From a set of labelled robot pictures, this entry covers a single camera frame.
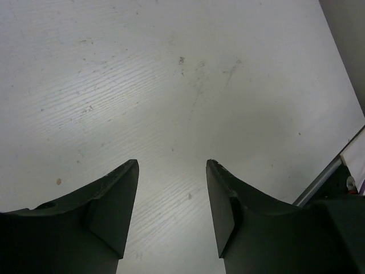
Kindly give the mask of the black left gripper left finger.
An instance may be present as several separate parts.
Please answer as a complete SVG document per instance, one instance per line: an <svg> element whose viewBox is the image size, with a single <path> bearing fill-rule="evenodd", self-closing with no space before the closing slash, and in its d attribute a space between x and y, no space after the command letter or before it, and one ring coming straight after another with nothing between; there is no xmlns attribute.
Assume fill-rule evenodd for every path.
<svg viewBox="0 0 365 274"><path fill-rule="evenodd" d="M2 273L115 273L139 178L131 159L34 209L1 213Z"/></svg>

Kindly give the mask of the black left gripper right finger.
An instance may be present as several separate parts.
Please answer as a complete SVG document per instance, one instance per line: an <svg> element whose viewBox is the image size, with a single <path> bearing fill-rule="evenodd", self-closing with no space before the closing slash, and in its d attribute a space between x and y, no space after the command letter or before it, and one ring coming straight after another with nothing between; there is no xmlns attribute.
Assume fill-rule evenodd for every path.
<svg viewBox="0 0 365 274"><path fill-rule="evenodd" d="M206 163L218 255L227 273L363 273L364 196L299 207Z"/></svg>

